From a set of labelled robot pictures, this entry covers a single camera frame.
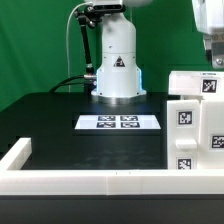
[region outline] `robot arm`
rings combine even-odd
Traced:
[[[204,34],[207,59],[214,68],[224,68],[223,0],[192,0],[196,27]]]

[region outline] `cable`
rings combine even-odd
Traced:
[[[67,78],[67,79],[63,80],[62,82],[58,83],[56,86],[54,86],[49,92],[50,92],[50,93],[54,93],[55,90],[56,90],[57,88],[59,88],[61,85],[65,84],[65,83],[67,83],[67,82],[70,82],[70,81],[72,81],[72,80],[75,80],[75,79],[83,79],[83,78],[84,78],[84,75],[72,76],[72,77],[70,77],[70,78]]]
[[[71,23],[71,19],[72,19],[72,16],[74,14],[74,12],[81,6],[84,6],[84,5],[90,5],[92,4],[92,2],[86,2],[86,3],[82,3],[82,4],[79,4],[77,5],[73,10],[72,12],[70,13],[69,15],[69,18],[68,18],[68,22],[67,22],[67,28],[66,28],[66,55],[67,55],[67,69],[68,69],[68,78],[71,77],[71,67],[70,67],[70,55],[69,55],[69,27],[70,27],[70,23]]]
[[[93,82],[75,82],[75,83],[65,83],[65,84],[61,84],[61,85],[57,85],[54,88],[52,88],[50,90],[51,93],[55,92],[58,88],[62,87],[62,86],[74,86],[74,85],[94,85]]]

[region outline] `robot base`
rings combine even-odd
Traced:
[[[146,100],[146,94],[138,95],[134,97],[126,97],[126,98],[115,98],[115,97],[104,97],[99,95],[92,95],[93,101],[107,103],[107,104],[133,104],[138,102],[144,102]]]

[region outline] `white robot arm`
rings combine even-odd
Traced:
[[[199,32],[214,68],[224,68],[224,2],[223,0],[192,0]]]
[[[125,6],[140,7],[152,1],[92,0],[87,8],[85,14],[89,20],[93,23],[102,21],[102,64],[97,70],[97,88],[92,91],[93,99],[127,104],[145,98],[141,70],[136,65],[136,30],[122,12]]]

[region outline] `black table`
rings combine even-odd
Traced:
[[[82,93],[28,94],[0,113],[0,153],[31,137],[22,169],[165,169],[165,93],[133,105]],[[156,115],[161,130],[75,130],[79,115]],[[223,195],[0,196],[0,223],[224,223]]]

